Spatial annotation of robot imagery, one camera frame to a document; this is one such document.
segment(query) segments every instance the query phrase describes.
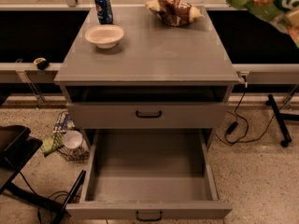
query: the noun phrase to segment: gray cabinet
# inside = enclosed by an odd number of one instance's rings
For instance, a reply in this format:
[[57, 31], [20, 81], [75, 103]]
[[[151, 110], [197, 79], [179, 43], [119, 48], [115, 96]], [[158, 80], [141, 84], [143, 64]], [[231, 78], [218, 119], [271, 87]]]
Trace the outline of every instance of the gray cabinet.
[[207, 151], [238, 77], [205, 17], [168, 27], [143, 7], [114, 7], [125, 31], [102, 50], [84, 33], [55, 78], [67, 109], [91, 147], [74, 217], [91, 219], [224, 218]]

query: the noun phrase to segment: can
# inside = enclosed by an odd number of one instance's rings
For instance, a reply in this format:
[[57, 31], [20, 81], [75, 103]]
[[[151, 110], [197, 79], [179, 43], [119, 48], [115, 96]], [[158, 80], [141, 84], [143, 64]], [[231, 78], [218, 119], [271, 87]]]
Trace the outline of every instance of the can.
[[101, 24], [113, 23], [113, 13], [110, 0], [94, 0], [97, 18]]

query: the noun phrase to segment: drawer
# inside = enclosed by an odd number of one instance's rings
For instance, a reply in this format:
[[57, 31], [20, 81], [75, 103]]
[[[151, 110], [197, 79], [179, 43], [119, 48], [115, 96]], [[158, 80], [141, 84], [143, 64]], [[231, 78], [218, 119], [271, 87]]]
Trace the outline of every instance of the drawer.
[[80, 219], [212, 219], [220, 203], [200, 130], [102, 130], [93, 141]]
[[214, 128], [224, 119], [224, 103], [67, 104], [77, 127], [90, 128]]

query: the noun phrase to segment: drawer handle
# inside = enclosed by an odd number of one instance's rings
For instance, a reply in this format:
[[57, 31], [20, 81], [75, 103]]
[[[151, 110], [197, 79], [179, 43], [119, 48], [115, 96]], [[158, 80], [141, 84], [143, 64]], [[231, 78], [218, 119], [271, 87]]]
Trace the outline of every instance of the drawer handle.
[[155, 221], [161, 221], [162, 220], [162, 211], [160, 211], [160, 216], [158, 218], [154, 218], [154, 219], [143, 219], [143, 218], [140, 218], [139, 217], [139, 212], [136, 211], [136, 219], [138, 221], [141, 221], [141, 222], [155, 222]]
[[136, 116], [141, 119], [157, 119], [162, 115], [162, 111], [158, 112], [140, 112], [136, 110]]

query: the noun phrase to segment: bowl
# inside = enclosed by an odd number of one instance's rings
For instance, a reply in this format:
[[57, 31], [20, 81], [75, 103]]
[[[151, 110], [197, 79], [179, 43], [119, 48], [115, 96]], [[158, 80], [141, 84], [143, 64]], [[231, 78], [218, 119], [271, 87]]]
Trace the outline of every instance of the bowl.
[[63, 137], [64, 146], [69, 149], [75, 149], [83, 143], [82, 134], [78, 131], [68, 131]]
[[116, 25], [97, 25], [90, 28], [85, 39], [100, 49], [111, 49], [123, 38], [124, 31]]

